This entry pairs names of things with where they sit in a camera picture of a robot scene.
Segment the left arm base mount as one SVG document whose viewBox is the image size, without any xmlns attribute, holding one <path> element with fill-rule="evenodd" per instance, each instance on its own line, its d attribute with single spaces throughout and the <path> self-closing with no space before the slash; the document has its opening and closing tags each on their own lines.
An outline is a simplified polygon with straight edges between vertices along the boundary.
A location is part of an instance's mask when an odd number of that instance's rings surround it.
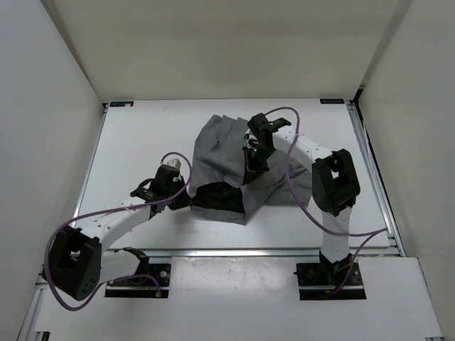
<svg viewBox="0 0 455 341">
<path fill-rule="evenodd" d="M 112 270 L 105 287 L 106 298 L 157 298 L 169 296 L 171 261 L 151 259 L 131 247 L 112 252 L 113 260 L 103 258 Z"/>
</svg>

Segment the grey pleated skirt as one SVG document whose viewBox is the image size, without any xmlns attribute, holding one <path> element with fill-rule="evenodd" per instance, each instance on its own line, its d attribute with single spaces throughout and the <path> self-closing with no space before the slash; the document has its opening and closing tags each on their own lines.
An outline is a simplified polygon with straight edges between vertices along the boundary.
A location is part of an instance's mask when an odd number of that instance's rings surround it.
<svg viewBox="0 0 455 341">
<path fill-rule="evenodd" d="M 269 170 L 252 183 L 242 184 L 246 131 L 245 119 L 218 115 L 200 130 L 188 189 L 191 209 L 200 218 L 245 225 L 263 205 L 295 206 L 284 174 L 285 152 L 275 151 L 267 159 Z"/>
</svg>

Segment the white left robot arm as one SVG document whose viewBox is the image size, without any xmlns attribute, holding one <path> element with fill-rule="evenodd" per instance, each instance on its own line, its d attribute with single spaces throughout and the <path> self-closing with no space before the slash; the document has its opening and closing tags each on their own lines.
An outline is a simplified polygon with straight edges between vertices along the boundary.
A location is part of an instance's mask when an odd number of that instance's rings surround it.
<svg viewBox="0 0 455 341">
<path fill-rule="evenodd" d="M 186 194 L 188 184 L 173 179 L 157 189 L 140 185 L 113 209 L 81 215 L 87 224 L 78 228 L 64 223 L 51 235 L 46 248 L 43 278 L 59 304 L 76 311 L 61 297 L 62 293 L 86 306 L 104 283 L 131 281 L 154 283 L 149 274 L 149 258 L 133 247 L 118 251 L 109 248 L 124 235 L 162 213 Z"/>
</svg>

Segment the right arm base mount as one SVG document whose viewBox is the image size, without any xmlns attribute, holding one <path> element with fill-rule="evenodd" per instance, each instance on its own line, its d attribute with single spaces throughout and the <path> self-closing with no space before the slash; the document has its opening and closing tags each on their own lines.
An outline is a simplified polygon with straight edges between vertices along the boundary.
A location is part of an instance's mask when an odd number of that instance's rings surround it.
<svg viewBox="0 0 455 341">
<path fill-rule="evenodd" d="M 367 298 L 358 263 L 330 276 L 320 263 L 297 263 L 294 275 L 297 277 L 300 301 L 322 300 L 365 300 Z"/>
</svg>

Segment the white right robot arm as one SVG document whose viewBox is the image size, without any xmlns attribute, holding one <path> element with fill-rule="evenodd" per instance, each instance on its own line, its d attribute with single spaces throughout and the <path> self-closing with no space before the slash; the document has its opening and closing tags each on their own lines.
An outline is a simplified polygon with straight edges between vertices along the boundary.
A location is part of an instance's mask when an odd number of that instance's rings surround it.
<svg viewBox="0 0 455 341">
<path fill-rule="evenodd" d="M 287 153 L 311 174 L 311 196 L 320 209 L 323 222 L 323 244 L 319 252 L 319 275 L 329 284 L 339 282 L 353 263 L 348 245 L 349 220 L 360 194 L 353 159 L 344 148 L 333 151 L 304 135 L 291 123 L 279 118 L 269 121 L 258 114 L 247 123 L 242 148 L 245 159 L 243 183 L 250 184 L 269 170 L 268 158 L 275 151 Z"/>
</svg>

